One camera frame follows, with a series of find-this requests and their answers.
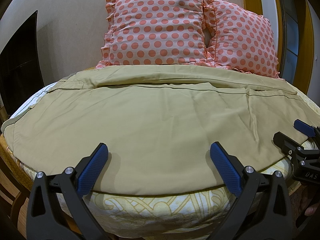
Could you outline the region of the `khaki beige pants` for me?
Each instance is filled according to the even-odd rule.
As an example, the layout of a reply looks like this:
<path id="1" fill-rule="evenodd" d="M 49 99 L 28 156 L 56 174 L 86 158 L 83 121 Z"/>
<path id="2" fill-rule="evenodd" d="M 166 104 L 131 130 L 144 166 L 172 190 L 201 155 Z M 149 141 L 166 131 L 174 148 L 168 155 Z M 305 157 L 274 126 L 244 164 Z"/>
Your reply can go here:
<path id="1" fill-rule="evenodd" d="M 103 142 L 111 160 L 95 191 L 154 196 L 221 185 L 208 159 L 214 142 L 258 171 L 273 165 L 283 157 L 275 133 L 306 140 L 296 119 L 319 125 L 281 79 L 195 65 L 110 66 L 58 81 L 2 131 L 17 159 L 46 174 Z"/>

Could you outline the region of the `dark television screen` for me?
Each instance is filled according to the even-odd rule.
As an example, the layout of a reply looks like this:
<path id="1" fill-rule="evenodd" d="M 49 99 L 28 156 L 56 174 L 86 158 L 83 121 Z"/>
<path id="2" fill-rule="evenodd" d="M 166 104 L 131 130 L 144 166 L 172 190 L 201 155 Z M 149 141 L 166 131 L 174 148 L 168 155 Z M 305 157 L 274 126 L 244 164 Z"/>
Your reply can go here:
<path id="1" fill-rule="evenodd" d="M 1 98 L 8 115 L 44 87 L 37 52 L 37 12 L 17 29 L 1 52 Z"/>

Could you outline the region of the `yellow patterned bed sheet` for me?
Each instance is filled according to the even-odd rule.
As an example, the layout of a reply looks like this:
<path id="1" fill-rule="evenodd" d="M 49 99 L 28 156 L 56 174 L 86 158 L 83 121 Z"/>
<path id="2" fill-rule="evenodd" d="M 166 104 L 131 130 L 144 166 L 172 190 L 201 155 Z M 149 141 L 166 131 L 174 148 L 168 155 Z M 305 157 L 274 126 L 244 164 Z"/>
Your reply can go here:
<path id="1" fill-rule="evenodd" d="M 10 119 L 35 105 L 55 84 L 32 95 Z M 30 191 L 36 172 L 16 158 L 2 135 L 1 157 L 16 180 Z M 284 172 L 289 195 L 301 187 L 300 182 L 291 178 L 289 158 L 283 158 L 263 173 L 272 174 L 275 170 Z M 225 186 L 177 196 L 138 197 L 93 192 L 84 198 L 105 231 L 119 237 L 144 239 L 205 239 L 209 235 L 205 228 L 219 223 L 234 200 Z"/>

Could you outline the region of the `wooden door frame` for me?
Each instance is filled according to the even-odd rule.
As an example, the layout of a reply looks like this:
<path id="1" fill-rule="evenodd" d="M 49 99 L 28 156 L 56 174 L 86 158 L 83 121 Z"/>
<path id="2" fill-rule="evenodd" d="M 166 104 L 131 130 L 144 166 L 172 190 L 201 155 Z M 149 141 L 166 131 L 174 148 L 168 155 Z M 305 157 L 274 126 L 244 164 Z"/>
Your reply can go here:
<path id="1" fill-rule="evenodd" d="M 315 36 L 308 0 L 243 0 L 247 10 L 267 17 L 277 46 L 280 77 L 307 93 L 315 61 Z"/>

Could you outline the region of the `pink polka-dot pillow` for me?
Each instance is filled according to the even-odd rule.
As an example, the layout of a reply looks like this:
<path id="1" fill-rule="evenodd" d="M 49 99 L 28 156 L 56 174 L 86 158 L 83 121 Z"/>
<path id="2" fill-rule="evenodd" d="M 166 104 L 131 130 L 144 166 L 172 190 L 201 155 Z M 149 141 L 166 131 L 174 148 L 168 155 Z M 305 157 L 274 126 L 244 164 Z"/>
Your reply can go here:
<path id="1" fill-rule="evenodd" d="M 206 49 L 217 68 L 277 79 L 277 50 L 268 19 L 227 0 L 204 0 Z"/>
<path id="2" fill-rule="evenodd" d="M 97 68 L 195 64 L 213 67 L 205 45 L 211 0 L 106 0 L 108 31 Z"/>

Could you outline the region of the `left pink polka-dot pillow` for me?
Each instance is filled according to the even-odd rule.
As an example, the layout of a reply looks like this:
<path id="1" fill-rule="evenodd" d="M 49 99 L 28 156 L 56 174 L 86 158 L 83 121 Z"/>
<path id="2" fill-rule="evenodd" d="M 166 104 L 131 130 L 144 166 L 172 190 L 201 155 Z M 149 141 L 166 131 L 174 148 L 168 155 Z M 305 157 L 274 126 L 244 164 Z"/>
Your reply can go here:
<path id="1" fill-rule="evenodd" d="M 211 0 L 106 0 L 108 31 L 97 68 L 195 64 L 213 67 L 205 45 Z"/>

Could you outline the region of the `right pink polka-dot pillow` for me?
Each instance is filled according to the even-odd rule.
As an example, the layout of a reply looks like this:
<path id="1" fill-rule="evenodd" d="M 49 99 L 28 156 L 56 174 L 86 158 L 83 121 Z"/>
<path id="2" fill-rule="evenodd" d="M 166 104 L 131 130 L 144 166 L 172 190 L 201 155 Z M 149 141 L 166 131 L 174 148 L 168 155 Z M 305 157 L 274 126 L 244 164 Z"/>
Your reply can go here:
<path id="1" fill-rule="evenodd" d="M 227 0 L 204 0 L 206 49 L 217 68 L 277 79 L 277 50 L 268 19 Z"/>

